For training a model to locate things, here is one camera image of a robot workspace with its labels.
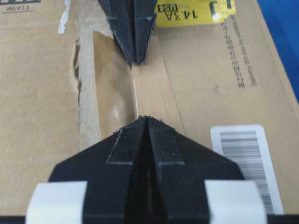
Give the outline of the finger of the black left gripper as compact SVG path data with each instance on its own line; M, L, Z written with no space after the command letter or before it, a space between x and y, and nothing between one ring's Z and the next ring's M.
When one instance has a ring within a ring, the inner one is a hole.
M141 64L145 60L148 44L156 21L156 14L154 12L156 4L156 0L134 1L136 64Z
M113 36L128 64L135 63L135 36L132 0L99 0Z

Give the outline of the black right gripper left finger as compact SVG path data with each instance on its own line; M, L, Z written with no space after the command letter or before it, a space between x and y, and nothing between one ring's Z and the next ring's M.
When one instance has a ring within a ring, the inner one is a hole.
M57 164L30 200L28 224L126 224L146 211L147 118Z

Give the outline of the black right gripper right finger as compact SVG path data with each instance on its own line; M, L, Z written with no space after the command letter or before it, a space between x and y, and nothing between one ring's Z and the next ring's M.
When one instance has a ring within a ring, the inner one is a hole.
M147 120L154 214L162 224L265 224L253 182L224 156L153 117Z

